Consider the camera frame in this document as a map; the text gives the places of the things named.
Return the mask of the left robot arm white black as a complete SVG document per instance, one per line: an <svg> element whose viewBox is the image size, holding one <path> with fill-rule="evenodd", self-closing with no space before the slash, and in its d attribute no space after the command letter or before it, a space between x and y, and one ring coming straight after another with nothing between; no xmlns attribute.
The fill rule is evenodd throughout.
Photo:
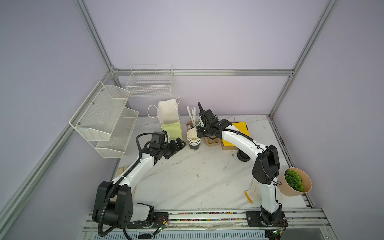
<svg viewBox="0 0 384 240"><path fill-rule="evenodd" d="M181 138L169 140L166 131L143 133L136 137L138 157L123 173L97 188L93 221L101 237L112 230L125 229L131 223L146 227L155 221L154 207L134 203L133 191L148 170L161 159L169 159L187 145Z"/></svg>

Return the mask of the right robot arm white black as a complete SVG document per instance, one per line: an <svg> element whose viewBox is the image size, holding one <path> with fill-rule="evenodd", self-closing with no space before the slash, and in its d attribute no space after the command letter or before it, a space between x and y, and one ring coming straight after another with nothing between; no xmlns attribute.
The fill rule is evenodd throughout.
<svg viewBox="0 0 384 240"><path fill-rule="evenodd" d="M199 138L217 137L228 141L238 148L239 160L254 162L252 175L260 184L262 197L261 225L270 227L282 220L283 208L277 197L277 178L281 168L277 148L258 143L226 119L219 120L211 110L205 111L201 103L198 103L198 107L202 122L196 127Z"/></svg>

